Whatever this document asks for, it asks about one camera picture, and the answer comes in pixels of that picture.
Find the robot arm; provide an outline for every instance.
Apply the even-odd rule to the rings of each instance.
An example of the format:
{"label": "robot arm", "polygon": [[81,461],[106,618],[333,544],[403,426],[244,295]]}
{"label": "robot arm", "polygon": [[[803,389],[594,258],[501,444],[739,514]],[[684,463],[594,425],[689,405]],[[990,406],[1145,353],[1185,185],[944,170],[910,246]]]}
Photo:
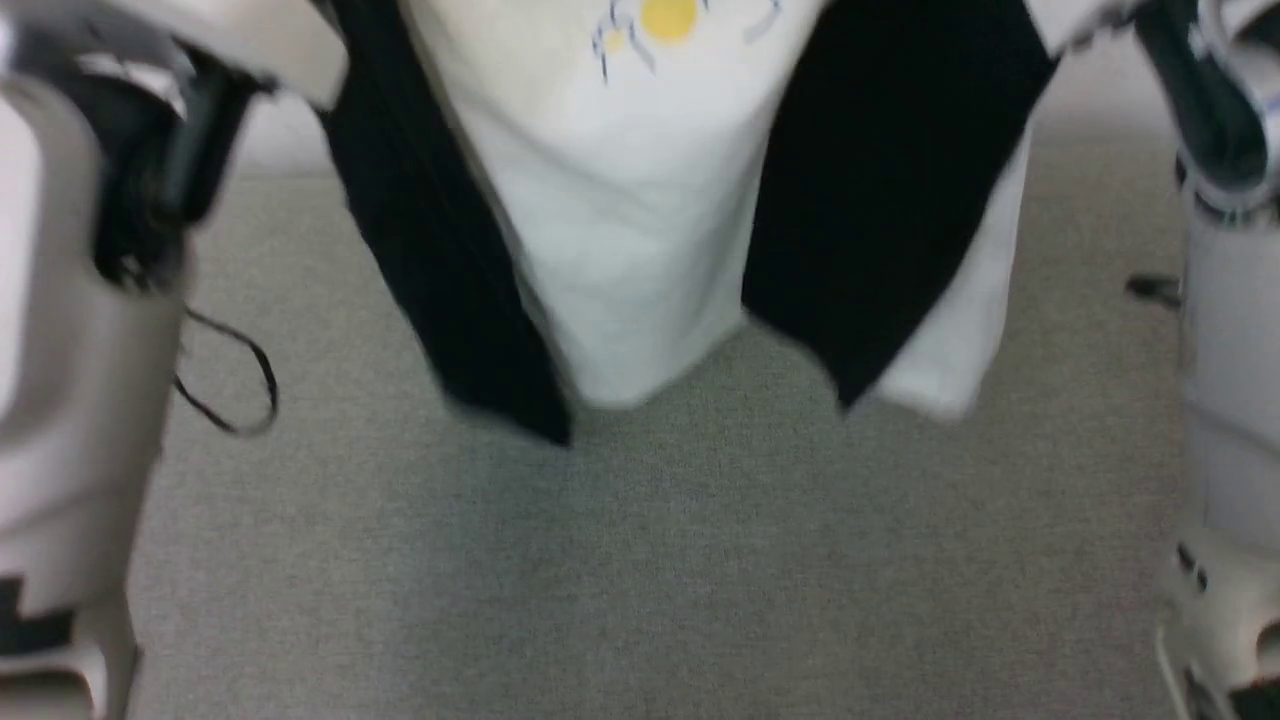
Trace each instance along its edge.
{"label": "robot arm", "polygon": [[1024,0],[1050,55],[1088,42],[1103,28],[1128,22],[1147,0]]}
{"label": "robot arm", "polygon": [[[184,113],[79,63],[104,53],[183,77]],[[252,97],[326,106],[344,72],[307,0],[0,0],[0,717],[125,716],[187,231]]]}
{"label": "robot arm", "polygon": [[1134,26],[1180,137],[1185,275],[1130,284],[1181,320],[1192,492],[1160,565],[1160,667],[1179,720],[1280,717],[1280,3],[1092,5],[1085,26]]}

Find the black jacket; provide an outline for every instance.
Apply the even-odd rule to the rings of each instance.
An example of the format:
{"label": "black jacket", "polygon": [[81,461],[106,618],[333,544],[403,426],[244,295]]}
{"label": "black jacket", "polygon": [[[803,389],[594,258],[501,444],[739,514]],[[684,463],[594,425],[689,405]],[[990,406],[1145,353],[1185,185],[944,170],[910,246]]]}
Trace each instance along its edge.
{"label": "black jacket", "polygon": [[[333,5],[352,63],[321,119],[388,287],[452,398],[567,445],[552,355],[397,0]],[[1055,69],[1023,0],[826,10],[769,140],[742,301],[846,409],[955,277]]]}

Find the black cable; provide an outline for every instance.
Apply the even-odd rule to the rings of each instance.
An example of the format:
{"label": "black cable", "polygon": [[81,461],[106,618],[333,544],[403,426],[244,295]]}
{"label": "black cable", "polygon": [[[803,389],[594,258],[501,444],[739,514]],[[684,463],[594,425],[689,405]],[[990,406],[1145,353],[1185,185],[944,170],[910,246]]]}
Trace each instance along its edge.
{"label": "black cable", "polygon": [[188,391],[187,386],[182,382],[182,375],[174,378],[173,382],[173,386],[174,388],[177,388],[178,395],[180,395],[183,400],[191,404],[191,406],[196,409],[197,413],[209,419],[209,421],[212,423],[215,428],[223,430],[227,434],[243,438],[252,438],[266,433],[266,430],[271,429],[271,425],[275,424],[275,420],[280,414],[280,386],[275,379],[275,372],[271,369],[271,359],[266,356],[266,351],[262,350],[262,347],[259,343],[253,342],[253,338],[246,336],[244,333],[237,331],[236,328],[232,328],[229,325],[219,323],[218,320],[214,320],[212,318],[209,318],[207,315],[197,313],[191,307],[187,309],[187,316],[195,320],[196,323],[200,323],[201,325],[205,325],[206,328],[224,337],[229,337],[236,342],[244,345],[246,347],[250,348],[250,351],[253,352],[253,357],[257,360],[257,366],[262,370],[262,379],[266,382],[266,395],[268,400],[270,401],[270,409],[268,410],[266,416],[259,420],[257,423],[237,427],[233,425],[227,419],[224,419],[221,415],[219,415],[209,405],[192,396],[191,391]]}

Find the printed graphic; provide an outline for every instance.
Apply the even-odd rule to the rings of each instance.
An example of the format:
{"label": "printed graphic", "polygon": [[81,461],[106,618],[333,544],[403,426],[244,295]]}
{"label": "printed graphic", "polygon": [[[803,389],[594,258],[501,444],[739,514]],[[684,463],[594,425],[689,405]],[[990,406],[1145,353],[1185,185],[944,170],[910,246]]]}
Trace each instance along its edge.
{"label": "printed graphic", "polygon": [[[782,0],[755,0],[765,6],[764,17],[742,32],[742,40],[755,42],[782,14]],[[600,76],[609,82],[609,63],[623,53],[640,59],[649,72],[658,72],[654,47],[678,45],[698,27],[700,15],[710,13],[710,0],[609,0],[609,12],[595,26],[591,51],[600,61]]]}

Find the fabric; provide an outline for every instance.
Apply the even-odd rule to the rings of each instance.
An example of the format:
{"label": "fabric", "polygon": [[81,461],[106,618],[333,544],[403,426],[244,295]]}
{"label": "fabric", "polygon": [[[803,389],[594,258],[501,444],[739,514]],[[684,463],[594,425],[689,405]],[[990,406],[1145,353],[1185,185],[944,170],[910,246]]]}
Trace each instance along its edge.
{"label": "fabric", "polygon": [[963,420],[977,407],[1005,333],[1029,160],[1027,137],[955,279],[881,377],[878,396],[940,421]]}
{"label": "fabric", "polygon": [[351,68],[321,115],[347,204],[435,375],[463,407],[557,443],[570,416],[498,224],[393,0],[338,0]]}
{"label": "fabric", "polygon": [[[407,37],[393,3],[339,0],[357,51],[326,127],[445,389],[561,439],[557,369],[588,402],[635,405],[744,305],[852,405],[929,332],[1055,68],[1019,0],[500,3],[412,0]],[[415,41],[435,88],[403,61]],[[371,135],[375,155],[356,146]],[[1015,224],[996,223],[1005,256]],[[975,392],[1001,324],[936,406]]]}

